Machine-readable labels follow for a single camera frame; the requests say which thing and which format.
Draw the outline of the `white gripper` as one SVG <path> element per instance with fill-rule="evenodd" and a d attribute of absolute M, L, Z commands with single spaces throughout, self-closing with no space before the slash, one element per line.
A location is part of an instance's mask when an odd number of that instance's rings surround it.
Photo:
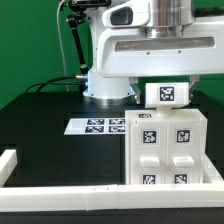
<path fill-rule="evenodd" d="M 189 99 L 204 74 L 224 73 L 224 8 L 194 9 L 192 0 L 128 0 L 102 14 L 97 48 L 104 77 L 130 77 L 137 104 L 145 94 L 137 77 L 192 75 Z"/>

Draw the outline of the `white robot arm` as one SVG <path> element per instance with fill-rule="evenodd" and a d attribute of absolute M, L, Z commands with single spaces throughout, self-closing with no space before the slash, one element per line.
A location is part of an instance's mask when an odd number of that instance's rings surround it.
<path fill-rule="evenodd" d="M 140 77 L 224 73 L 224 6 L 194 0 L 69 0 L 75 22 L 90 20 L 93 66 L 85 96 L 112 102 L 137 95 Z"/>

